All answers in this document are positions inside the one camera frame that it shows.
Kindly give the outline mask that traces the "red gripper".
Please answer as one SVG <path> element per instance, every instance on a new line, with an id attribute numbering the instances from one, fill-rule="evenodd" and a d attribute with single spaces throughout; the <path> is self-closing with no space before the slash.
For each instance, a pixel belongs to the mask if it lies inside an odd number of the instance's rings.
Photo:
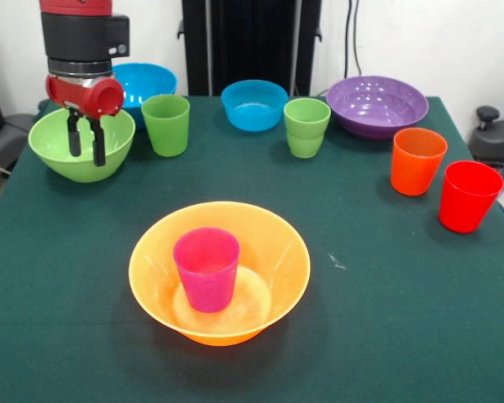
<path id="1" fill-rule="evenodd" d="M 111 76 L 69 79 L 48 75 L 45 87 L 54 103 L 62 107 L 71 107 L 67 119 L 71 155 L 74 157 L 81 155 L 81 139 L 77 123 L 82 114 L 90 118 L 90 128 L 94 135 L 92 145 L 94 164 L 104 166 L 106 164 L 104 132 L 100 121 L 94 118 L 103 115 L 114 116 L 121 110 L 124 92 L 120 83 Z"/>

